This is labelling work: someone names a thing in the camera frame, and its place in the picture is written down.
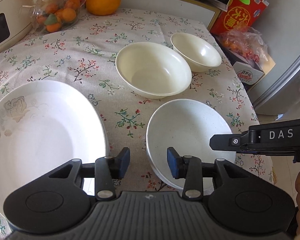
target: white bowl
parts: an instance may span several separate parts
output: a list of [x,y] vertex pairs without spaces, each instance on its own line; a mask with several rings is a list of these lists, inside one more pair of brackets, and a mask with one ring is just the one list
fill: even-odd
[[172,49],[153,42],[137,42],[121,49],[115,65],[129,87],[146,98],[173,96],[191,83],[188,63]]
[[[224,158],[234,163],[235,152],[213,151],[209,146],[215,134],[231,134],[226,121],[204,103],[176,99],[160,106],[150,118],[146,132],[146,150],[154,173],[168,185],[183,189],[185,179],[174,179],[167,162],[167,148],[180,156],[192,155],[202,162]],[[204,193],[212,192],[211,178],[203,179]]]
[[102,120],[78,90],[52,80],[14,89],[0,101],[0,213],[17,188],[73,158],[93,163],[107,149]]
[[222,63],[219,52],[208,42],[189,33],[175,33],[171,36],[173,50],[189,64],[193,72],[205,72]]

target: small orange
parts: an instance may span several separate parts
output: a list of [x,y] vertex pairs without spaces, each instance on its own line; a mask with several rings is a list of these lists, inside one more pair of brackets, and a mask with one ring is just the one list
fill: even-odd
[[62,11],[62,19],[67,23],[72,22],[76,18],[76,16],[77,14],[75,10],[71,8],[64,8],[64,10]]
[[65,8],[71,8],[77,10],[80,7],[80,0],[68,0],[65,4]]
[[54,15],[57,16],[57,17],[59,17],[59,18],[62,18],[62,11],[63,11],[63,9],[59,9],[58,11],[56,11],[54,13]]
[[59,6],[56,3],[50,3],[46,6],[45,8],[45,12],[46,14],[51,14],[51,13],[55,13],[56,11],[58,11]]
[[57,22],[55,24],[51,24],[51,25],[47,25],[47,31],[50,32],[50,33],[54,33],[54,32],[57,32],[58,30],[60,30],[61,28],[61,23],[60,22]]
[[37,17],[37,23],[38,23],[39,25],[43,25],[43,23],[45,22],[46,19],[47,19],[47,17],[45,17],[45,16],[43,16],[43,15],[39,15],[39,16]]
[[86,8],[95,15],[109,15],[117,10],[120,2],[121,0],[87,0]]

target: table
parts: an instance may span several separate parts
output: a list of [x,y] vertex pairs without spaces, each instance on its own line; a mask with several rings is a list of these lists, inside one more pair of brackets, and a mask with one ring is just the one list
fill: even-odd
[[[222,65],[193,73],[190,87],[182,94],[160,100],[135,94],[116,71],[117,53],[139,41],[172,48],[170,36],[176,32],[191,33],[212,44],[222,56]],[[20,85],[44,79],[68,83],[90,100],[105,124],[111,155],[117,155],[122,147],[130,148],[126,176],[114,180],[117,190],[174,190],[155,176],[146,157],[148,121],[165,102],[176,98],[201,101],[221,114],[233,133],[258,124],[242,83],[206,27],[198,21],[153,11],[119,9],[98,17],[82,10],[79,22],[71,29],[44,36],[30,33],[0,54],[0,99]],[[273,182],[270,157],[237,154],[236,164]],[[10,232],[0,215],[0,237]]]

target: white plate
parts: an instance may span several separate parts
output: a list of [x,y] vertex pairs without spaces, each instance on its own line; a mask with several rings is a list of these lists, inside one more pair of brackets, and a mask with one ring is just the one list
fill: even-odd
[[107,155],[102,121],[73,87],[57,81],[20,86],[0,101],[0,213],[17,188],[73,158]]
[[[192,155],[202,162],[224,158],[234,163],[235,152],[213,151],[209,146],[215,134],[231,134],[226,121],[204,103],[176,99],[160,106],[150,118],[146,133],[147,155],[155,174],[168,185],[183,189],[185,179],[174,179],[167,162],[167,148],[180,156]],[[212,179],[203,179],[204,193],[212,191]]]

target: red box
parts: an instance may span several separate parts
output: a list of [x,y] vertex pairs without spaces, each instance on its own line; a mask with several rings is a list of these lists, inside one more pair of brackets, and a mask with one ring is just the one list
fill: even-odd
[[268,5],[269,3],[266,0],[250,0],[249,5],[239,0],[233,0],[232,3],[230,1],[228,11],[221,13],[210,32],[219,35],[220,33],[232,30],[242,21],[251,26]]

